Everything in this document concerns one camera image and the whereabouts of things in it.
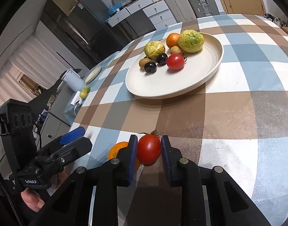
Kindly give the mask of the left hand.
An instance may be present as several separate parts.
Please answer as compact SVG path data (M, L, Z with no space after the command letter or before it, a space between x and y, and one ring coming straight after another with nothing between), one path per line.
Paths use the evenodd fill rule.
M50 189L47 190L49 195L55 193L55 191L62 185L62 183L68 177L66 172L58 173L57 176L54 176L53 182L55 182ZM39 196L39 194L29 188L26 188L21 193L21 198L24 203L34 212L39 212L39 210L44 206L44 200Z

